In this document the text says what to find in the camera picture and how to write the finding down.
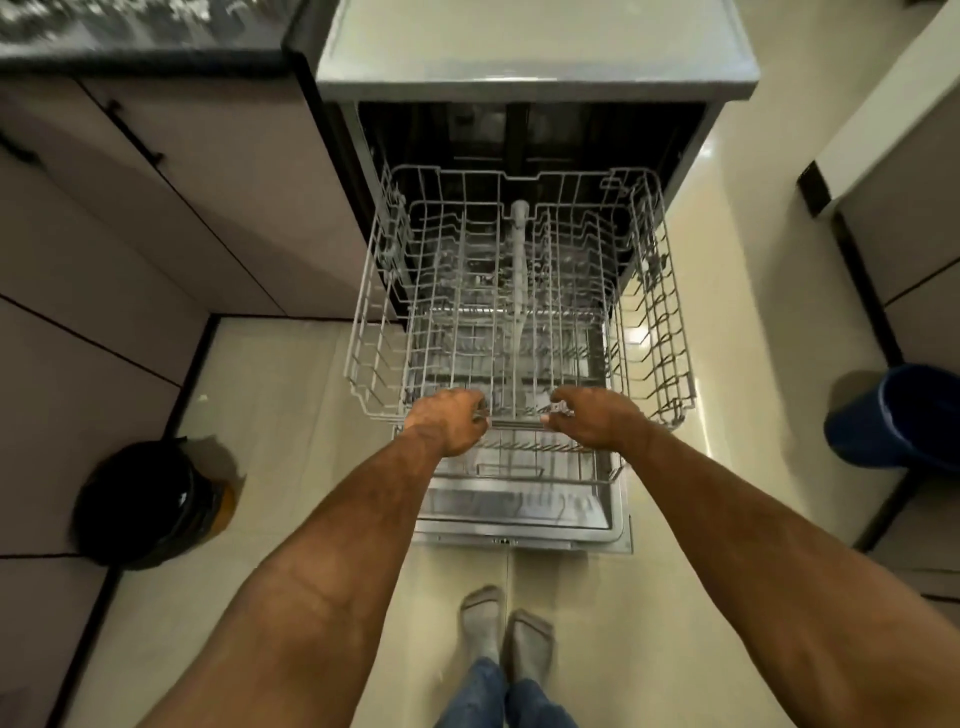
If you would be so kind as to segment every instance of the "upper rack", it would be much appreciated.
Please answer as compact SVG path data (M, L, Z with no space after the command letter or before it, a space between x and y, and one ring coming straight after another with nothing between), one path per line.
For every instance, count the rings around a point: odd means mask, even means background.
M480 389L540 427L562 384L610 387L676 427L695 389L660 182L639 168L385 172L345 374L372 417Z

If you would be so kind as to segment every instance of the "black countertop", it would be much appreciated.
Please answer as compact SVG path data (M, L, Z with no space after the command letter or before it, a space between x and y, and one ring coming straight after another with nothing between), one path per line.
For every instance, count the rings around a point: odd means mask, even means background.
M315 1L0 0L0 72L278 73Z

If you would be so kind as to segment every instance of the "foot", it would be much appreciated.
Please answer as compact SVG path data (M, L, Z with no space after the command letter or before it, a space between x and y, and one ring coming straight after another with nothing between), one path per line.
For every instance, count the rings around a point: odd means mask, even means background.
M553 661L553 625L536 615L518 609L510 615L511 679L533 680L543 686Z
M487 586L464 597L460 605L460 626L467 641L471 662L489 657L500 662L500 624L503 621L503 592Z

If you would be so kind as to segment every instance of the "dishwasher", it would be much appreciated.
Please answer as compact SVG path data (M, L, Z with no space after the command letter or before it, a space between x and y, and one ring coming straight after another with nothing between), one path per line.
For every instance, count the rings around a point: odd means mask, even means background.
M633 551L625 463L540 414L573 384L684 422L665 212L757 79L727 0L340 2L316 82L375 209L346 377L395 432L447 387L492 421L434 473L416 541Z

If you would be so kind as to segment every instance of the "blue jeans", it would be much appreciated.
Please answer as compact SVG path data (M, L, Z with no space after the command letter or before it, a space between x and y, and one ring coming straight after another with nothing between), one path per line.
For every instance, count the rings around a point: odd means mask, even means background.
M500 665L481 657L446 706L435 728L577 728L569 713L547 700L533 680L507 685Z

